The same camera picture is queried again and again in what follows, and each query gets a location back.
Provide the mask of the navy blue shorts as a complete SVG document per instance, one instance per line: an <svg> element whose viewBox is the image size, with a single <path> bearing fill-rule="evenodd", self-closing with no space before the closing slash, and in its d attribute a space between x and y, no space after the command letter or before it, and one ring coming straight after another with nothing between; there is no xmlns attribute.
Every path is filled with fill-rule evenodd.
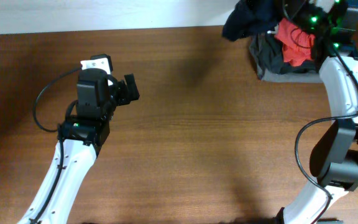
<svg viewBox="0 0 358 224"><path fill-rule="evenodd" d="M240 0L223 26L222 37L234 42L267 32L281 20L273 0Z"/></svg>

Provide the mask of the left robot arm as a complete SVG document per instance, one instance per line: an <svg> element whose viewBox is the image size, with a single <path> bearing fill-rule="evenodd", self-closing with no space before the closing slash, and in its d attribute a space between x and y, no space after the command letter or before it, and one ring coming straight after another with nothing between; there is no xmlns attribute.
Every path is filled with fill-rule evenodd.
<svg viewBox="0 0 358 224"><path fill-rule="evenodd" d="M57 144L48 172L20 223L66 223L86 174L110 133L118 106L138 100L133 74L115 79L100 68L79 72L77 99L54 130Z"/></svg>

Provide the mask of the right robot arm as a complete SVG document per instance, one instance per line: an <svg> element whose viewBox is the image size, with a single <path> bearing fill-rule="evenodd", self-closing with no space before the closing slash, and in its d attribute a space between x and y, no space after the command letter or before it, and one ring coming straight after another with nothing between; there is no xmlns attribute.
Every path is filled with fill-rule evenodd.
<svg viewBox="0 0 358 224"><path fill-rule="evenodd" d="M283 207L277 223L321 223L338 199L358 188L358 50L352 39L358 1L334 1L328 9L308 1L276 1L281 15L316 39L312 56L324 83L331 127L311 152L307 183Z"/></svg>

